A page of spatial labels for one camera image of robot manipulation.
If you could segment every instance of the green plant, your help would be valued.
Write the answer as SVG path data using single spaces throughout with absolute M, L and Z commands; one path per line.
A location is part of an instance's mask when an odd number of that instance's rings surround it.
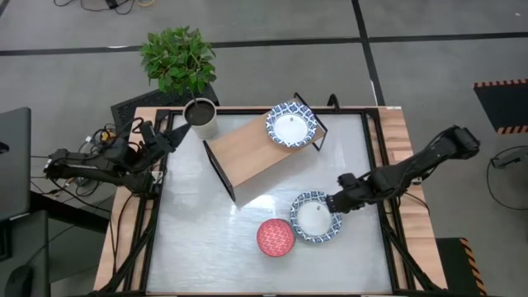
M 210 63 L 215 52 L 211 44 L 202 41 L 198 29 L 189 32 L 187 26 L 167 28 L 160 34 L 148 33 L 148 43 L 143 43 L 140 53 L 148 84 L 157 79 L 162 92 L 182 95 L 189 88 L 194 100 L 196 89 L 202 93 L 205 85 L 216 79 L 215 66 Z

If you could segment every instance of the red patterned ball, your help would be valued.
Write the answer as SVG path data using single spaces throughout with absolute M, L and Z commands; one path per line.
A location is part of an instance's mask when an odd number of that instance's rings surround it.
M 270 257 L 284 256 L 294 243 L 294 232 L 290 224 L 283 219 L 269 219 L 258 229 L 258 247 Z

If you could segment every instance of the white plate center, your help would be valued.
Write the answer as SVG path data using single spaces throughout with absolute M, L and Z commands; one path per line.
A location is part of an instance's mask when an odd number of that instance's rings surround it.
M 306 137 L 308 124 L 298 115 L 286 114 L 277 118 L 273 130 L 279 139 L 294 144 Z
M 326 205 L 312 201 L 304 203 L 299 208 L 297 221 L 305 233 L 318 236 L 330 229 L 332 216 Z

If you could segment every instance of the blue and white plate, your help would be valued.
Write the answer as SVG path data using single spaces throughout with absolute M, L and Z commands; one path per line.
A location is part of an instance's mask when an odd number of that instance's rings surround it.
M 309 144 L 316 129 L 317 121 L 312 111 L 295 101 L 273 107 L 266 119 L 267 134 L 273 141 L 288 148 Z
M 327 242 L 341 229 L 341 216 L 328 210 L 326 196 L 321 191 L 305 192 L 291 206 L 291 227 L 312 243 Z

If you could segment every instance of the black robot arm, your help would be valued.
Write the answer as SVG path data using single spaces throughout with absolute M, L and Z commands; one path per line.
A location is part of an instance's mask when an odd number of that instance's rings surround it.
M 174 152 L 190 127 L 186 124 L 155 134 L 152 122 L 146 121 L 139 126 L 144 141 L 139 142 L 137 151 L 117 135 L 101 144 L 99 153 L 95 154 L 58 149 L 49 156 L 44 172 L 50 179 L 85 177 L 126 186 L 135 194 L 145 194 L 151 191 L 154 183 L 148 169 L 160 158 Z
M 438 134 L 421 152 L 402 162 L 379 167 L 356 178 L 345 173 L 337 178 L 343 188 L 327 197 L 332 212 L 348 213 L 365 204 L 402 195 L 413 179 L 429 177 L 431 170 L 447 159 L 468 159 L 479 151 L 480 142 L 467 130 L 453 126 Z

